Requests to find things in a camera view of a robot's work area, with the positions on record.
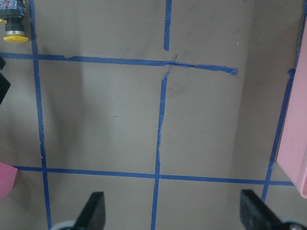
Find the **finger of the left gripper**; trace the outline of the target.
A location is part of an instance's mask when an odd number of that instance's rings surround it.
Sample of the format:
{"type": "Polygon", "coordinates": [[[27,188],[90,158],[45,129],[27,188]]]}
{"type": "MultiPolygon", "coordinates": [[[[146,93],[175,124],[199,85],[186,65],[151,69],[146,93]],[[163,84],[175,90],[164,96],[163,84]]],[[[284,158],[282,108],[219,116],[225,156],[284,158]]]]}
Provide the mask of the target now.
{"type": "Polygon", "coordinates": [[[10,82],[3,76],[2,70],[5,67],[6,62],[5,60],[0,57],[0,104],[2,103],[3,99],[5,98],[11,84],[10,82]]]}

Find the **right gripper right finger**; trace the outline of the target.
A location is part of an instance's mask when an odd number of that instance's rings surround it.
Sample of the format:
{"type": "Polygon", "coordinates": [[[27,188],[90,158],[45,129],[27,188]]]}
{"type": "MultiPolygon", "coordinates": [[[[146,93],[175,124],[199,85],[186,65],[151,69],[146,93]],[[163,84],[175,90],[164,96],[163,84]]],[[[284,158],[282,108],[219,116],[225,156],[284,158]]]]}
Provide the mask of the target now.
{"type": "Polygon", "coordinates": [[[277,230],[283,223],[253,190],[240,192],[240,220],[246,230],[277,230]]]}

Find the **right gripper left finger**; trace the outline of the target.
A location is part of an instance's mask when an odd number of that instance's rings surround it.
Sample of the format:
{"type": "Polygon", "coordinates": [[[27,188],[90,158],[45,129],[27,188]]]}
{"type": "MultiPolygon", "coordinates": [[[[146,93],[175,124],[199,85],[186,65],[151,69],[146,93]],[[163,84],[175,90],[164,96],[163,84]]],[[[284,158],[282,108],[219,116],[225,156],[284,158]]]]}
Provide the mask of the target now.
{"type": "Polygon", "coordinates": [[[104,192],[93,192],[76,219],[73,230],[103,230],[106,223],[104,192]]]}

